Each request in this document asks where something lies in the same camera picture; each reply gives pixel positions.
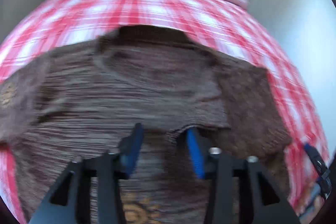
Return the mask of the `red white plaid bedsheet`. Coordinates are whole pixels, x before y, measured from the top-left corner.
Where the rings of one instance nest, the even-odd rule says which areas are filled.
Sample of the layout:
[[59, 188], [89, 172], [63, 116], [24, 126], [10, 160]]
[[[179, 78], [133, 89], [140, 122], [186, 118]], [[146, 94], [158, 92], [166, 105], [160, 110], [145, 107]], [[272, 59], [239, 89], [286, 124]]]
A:
[[38, 55], [95, 38], [121, 25], [150, 24], [184, 31], [201, 44], [268, 69], [281, 117], [293, 138], [285, 150], [289, 202], [299, 207], [315, 171], [302, 145], [329, 158], [311, 96], [288, 56], [245, 10], [223, 0], [47, 0], [1, 46], [1, 80]]

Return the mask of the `brown knit sun-pattern sweater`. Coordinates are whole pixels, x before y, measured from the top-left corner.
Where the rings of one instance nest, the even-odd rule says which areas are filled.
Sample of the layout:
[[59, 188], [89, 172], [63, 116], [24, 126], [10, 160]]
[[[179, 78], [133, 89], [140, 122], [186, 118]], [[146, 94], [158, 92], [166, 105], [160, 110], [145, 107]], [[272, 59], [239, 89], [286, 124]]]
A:
[[44, 53], [1, 83], [1, 142], [25, 219], [70, 160], [117, 151], [136, 123], [145, 138], [121, 182], [128, 221], [202, 223], [209, 184], [195, 177], [182, 134], [193, 126], [233, 157], [257, 156], [289, 195], [291, 137], [266, 70], [178, 30], [124, 26]]

